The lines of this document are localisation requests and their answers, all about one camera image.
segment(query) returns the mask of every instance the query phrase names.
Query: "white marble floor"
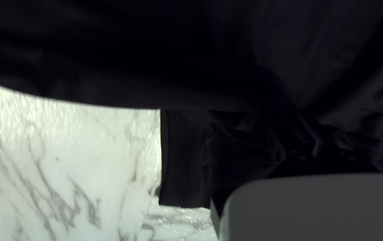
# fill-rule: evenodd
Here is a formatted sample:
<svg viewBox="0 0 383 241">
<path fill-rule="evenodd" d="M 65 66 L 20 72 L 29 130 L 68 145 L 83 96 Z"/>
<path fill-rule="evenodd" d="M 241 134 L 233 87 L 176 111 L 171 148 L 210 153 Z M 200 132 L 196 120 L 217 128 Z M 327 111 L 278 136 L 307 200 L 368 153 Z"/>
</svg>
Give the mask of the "white marble floor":
<svg viewBox="0 0 383 241">
<path fill-rule="evenodd" d="M 215 241 L 210 211 L 161 207 L 158 110 L 0 86 L 0 241 Z"/>
</svg>

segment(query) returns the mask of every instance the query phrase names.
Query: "dark clothing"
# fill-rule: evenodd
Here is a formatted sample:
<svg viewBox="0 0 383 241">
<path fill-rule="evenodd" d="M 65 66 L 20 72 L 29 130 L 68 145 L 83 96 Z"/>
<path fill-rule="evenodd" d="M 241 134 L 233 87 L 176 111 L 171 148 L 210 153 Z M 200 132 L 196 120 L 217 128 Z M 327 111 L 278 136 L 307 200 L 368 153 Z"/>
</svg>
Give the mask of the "dark clothing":
<svg viewBox="0 0 383 241">
<path fill-rule="evenodd" d="M 0 85 L 161 109 L 161 205 L 264 178 L 292 104 L 383 170 L 383 0 L 0 0 Z"/>
</svg>

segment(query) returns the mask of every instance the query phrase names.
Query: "white toilet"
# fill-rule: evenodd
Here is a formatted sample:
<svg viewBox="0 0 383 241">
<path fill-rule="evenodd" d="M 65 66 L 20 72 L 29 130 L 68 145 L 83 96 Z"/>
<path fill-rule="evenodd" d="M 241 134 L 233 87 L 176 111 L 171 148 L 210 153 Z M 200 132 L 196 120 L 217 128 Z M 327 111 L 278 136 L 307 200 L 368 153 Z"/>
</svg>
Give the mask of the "white toilet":
<svg viewBox="0 0 383 241">
<path fill-rule="evenodd" d="M 212 219 L 220 241 L 383 241 L 383 173 L 256 180 Z"/>
</svg>

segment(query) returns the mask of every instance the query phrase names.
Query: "marble surface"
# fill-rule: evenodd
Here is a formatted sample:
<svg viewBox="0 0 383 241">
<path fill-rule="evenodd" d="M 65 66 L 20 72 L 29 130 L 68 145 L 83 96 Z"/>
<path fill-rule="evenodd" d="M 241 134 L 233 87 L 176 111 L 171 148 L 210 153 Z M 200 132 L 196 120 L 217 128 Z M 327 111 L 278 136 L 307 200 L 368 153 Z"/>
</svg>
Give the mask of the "marble surface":
<svg viewBox="0 0 383 241">
<path fill-rule="evenodd" d="M 212 241 L 205 208 L 160 207 L 158 110 L 0 86 L 0 241 Z"/>
</svg>

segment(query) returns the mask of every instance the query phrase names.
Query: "gray marble veining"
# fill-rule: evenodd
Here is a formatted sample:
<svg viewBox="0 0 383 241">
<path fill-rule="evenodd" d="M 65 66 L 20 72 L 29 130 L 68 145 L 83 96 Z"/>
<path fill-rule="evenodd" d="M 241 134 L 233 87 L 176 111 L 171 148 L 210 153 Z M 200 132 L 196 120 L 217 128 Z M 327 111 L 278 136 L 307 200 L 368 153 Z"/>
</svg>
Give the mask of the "gray marble veining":
<svg viewBox="0 0 383 241">
<path fill-rule="evenodd" d="M 158 110 L 0 86 L 0 241 L 215 241 L 205 208 L 158 205 Z"/>
</svg>

